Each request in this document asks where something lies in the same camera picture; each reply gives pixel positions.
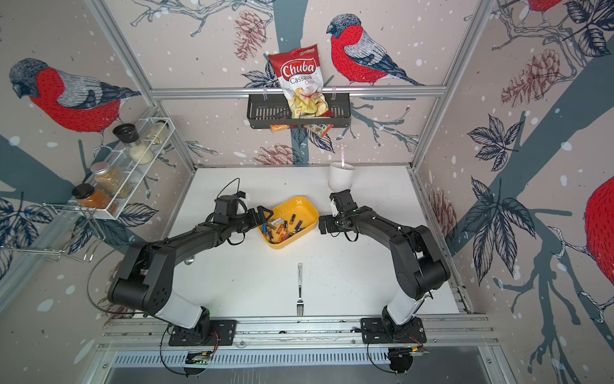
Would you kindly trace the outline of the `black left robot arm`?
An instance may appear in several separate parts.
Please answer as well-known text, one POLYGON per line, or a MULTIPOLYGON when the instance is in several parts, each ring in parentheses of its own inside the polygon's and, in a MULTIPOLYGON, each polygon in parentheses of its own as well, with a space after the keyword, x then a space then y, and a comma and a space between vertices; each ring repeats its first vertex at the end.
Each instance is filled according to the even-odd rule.
POLYGON ((266 224, 273 211, 263 206, 247 208, 246 194, 220 195, 206 220, 181 235, 154 243, 133 243, 110 284, 112 304, 160 318, 191 330, 205 309, 173 291, 174 270, 193 256, 228 243, 233 234, 244 235, 266 224))

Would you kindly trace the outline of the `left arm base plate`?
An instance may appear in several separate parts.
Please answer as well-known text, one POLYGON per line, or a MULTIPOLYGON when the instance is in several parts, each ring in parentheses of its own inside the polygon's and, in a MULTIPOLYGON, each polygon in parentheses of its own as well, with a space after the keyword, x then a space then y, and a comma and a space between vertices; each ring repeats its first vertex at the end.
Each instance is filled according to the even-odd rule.
POLYGON ((233 344, 237 320, 205 319, 193 329, 173 326, 170 331, 170 347, 226 347, 233 344))

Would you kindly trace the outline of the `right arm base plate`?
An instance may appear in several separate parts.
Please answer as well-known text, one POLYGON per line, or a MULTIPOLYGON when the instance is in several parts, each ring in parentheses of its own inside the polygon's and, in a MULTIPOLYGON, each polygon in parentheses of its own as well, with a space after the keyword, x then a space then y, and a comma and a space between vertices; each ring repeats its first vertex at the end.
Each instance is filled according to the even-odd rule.
POLYGON ((383 318, 362 318, 359 330, 364 344, 424 344, 425 328, 420 318, 414 317, 404 325, 383 318))

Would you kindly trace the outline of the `yellow plastic storage box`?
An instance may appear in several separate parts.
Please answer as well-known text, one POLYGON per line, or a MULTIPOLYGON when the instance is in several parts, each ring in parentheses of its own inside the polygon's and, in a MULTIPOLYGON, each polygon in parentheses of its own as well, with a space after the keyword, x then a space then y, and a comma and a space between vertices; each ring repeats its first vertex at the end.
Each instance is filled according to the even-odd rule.
POLYGON ((267 225, 267 231, 261 233, 262 239, 273 249, 280 250, 299 240, 318 225, 319 212, 307 197, 297 196, 273 208, 273 217, 267 225), (294 228, 302 220, 302 228, 294 228), (292 235, 283 240, 286 232, 292 235))

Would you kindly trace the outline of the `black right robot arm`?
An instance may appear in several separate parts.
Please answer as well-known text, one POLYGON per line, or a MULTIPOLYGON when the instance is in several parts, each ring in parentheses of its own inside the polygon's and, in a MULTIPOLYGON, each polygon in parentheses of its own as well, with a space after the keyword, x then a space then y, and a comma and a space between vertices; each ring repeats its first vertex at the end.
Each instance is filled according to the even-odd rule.
POLYGON ((451 270, 430 228, 389 220, 368 206, 358 206, 349 190, 329 196, 336 211, 319 218, 323 235, 355 233, 372 238, 391 253, 398 291, 382 310, 382 323, 392 333, 409 325, 427 294, 451 278, 451 270))

